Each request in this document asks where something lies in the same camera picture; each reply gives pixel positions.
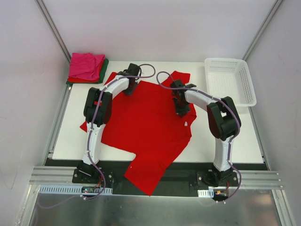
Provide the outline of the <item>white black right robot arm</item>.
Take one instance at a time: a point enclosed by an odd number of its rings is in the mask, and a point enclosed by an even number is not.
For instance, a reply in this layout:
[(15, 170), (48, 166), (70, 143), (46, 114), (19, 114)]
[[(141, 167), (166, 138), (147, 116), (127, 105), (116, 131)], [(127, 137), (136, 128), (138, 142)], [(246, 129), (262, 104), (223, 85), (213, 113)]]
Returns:
[(241, 120), (231, 97), (217, 98), (196, 85), (184, 85), (181, 80), (170, 84), (176, 113), (183, 117), (194, 104), (207, 112), (211, 134), (215, 137), (215, 157), (212, 170), (202, 177), (205, 185), (218, 187), (228, 181), (233, 172), (231, 151), (234, 138), (240, 133)]

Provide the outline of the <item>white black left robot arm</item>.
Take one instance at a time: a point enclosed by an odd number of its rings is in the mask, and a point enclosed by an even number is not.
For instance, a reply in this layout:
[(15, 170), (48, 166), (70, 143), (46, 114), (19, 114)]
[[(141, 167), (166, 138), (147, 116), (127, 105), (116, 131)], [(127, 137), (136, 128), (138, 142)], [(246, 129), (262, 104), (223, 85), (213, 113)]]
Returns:
[(103, 179), (95, 165), (100, 160), (102, 134), (112, 114), (112, 101), (119, 93), (132, 94), (137, 80), (141, 77), (141, 67), (131, 63), (129, 67), (117, 73), (106, 85), (90, 88), (88, 91), (84, 116), (87, 126), (87, 148), (81, 162), (74, 171), (73, 183), (87, 181), (95, 183)]

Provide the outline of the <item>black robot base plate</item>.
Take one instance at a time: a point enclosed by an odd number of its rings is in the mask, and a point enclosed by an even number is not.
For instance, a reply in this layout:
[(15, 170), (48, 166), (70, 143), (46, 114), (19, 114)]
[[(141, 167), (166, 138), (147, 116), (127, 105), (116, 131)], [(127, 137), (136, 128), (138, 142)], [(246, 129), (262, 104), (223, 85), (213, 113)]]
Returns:
[(228, 196), (229, 187), (238, 186), (237, 171), (218, 171), (211, 163), (172, 163), (167, 169), (120, 161), (97, 164), (79, 162), (72, 182), (90, 184), (84, 193), (94, 193), (100, 186), (113, 189), (114, 194), (192, 197), (198, 190), (222, 187), (221, 196)]

